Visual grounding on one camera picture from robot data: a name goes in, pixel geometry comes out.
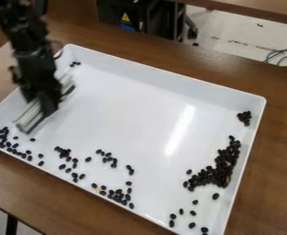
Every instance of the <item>desk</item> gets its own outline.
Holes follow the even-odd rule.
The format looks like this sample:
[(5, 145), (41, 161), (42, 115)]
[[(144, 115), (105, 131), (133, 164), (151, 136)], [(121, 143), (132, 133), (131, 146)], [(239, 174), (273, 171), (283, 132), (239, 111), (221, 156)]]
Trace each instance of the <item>desk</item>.
[[(94, 23), (50, 21), (51, 38), (263, 95), (268, 104), (226, 234), (287, 235), (287, 69)], [(0, 49), (0, 100), (12, 91)], [(46, 234), (171, 234), (0, 152), (0, 208)]]
[(287, 0), (172, 0), (287, 24)]

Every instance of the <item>warning label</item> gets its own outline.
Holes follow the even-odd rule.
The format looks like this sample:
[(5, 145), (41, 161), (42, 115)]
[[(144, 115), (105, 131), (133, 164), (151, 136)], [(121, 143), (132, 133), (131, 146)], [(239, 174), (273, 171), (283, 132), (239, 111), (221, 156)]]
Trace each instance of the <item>warning label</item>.
[(124, 21), (124, 22), (130, 22), (130, 19), (129, 19), (129, 17), (127, 16), (127, 13), (126, 13), (126, 12), (125, 12), (124, 15), (122, 16), (121, 20)]

